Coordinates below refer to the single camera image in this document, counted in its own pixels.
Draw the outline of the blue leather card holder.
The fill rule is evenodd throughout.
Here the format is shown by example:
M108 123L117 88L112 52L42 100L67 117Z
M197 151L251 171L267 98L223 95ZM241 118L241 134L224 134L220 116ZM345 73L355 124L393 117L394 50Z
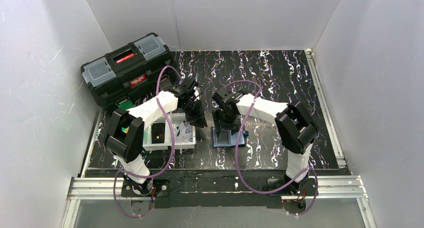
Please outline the blue leather card holder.
M213 148L235 148L236 139L239 132L232 134L230 130L222 130L219 134L216 132L215 127L211 128L211 145ZM245 129L242 131L239 139L239 147L245 147L249 132Z

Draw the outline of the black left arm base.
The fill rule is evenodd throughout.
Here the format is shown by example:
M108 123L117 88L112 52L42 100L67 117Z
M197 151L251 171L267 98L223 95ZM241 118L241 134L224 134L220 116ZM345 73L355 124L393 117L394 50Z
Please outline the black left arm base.
M122 197L168 197L170 181L166 179L148 179L143 184L131 179L124 179L122 183Z

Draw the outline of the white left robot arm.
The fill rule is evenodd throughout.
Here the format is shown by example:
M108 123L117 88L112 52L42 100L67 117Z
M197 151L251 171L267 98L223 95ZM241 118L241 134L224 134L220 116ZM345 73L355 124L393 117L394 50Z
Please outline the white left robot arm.
M124 110L115 109L106 127L103 138L105 148L122 164L122 173L138 186L144 186L164 171L151 174L141 155L146 129L161 118L172 127L168 114L178 109L186 114L186 121L191 126L207 126L204 109L198 88L183 90L170 88L159 91L150 100Z

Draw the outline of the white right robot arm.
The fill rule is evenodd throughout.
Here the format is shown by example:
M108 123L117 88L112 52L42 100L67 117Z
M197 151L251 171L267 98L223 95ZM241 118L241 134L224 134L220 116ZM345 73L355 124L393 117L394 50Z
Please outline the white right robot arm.
M284 180L293 190L304 185L309 175L309 156L319 128L301 102L274 102L228 90L214 92L212 99L218 104L212 112L217 136L224 131L241 135L240 116L252 116L275 125L283 146L288 150Z

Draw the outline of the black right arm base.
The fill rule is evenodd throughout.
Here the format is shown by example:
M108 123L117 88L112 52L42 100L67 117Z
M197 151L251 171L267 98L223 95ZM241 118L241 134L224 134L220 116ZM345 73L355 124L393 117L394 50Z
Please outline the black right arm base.
M283 178L270 178L266 181L266 184L262 188L263 191L271 191L279 188L284 184L285 180ZM306 180L302 181L302 184L300 185L296 182L293 182L285 189L271 193L270 196L295 196L300 198L304 196L314 196L316 188L316 179L309 177Z

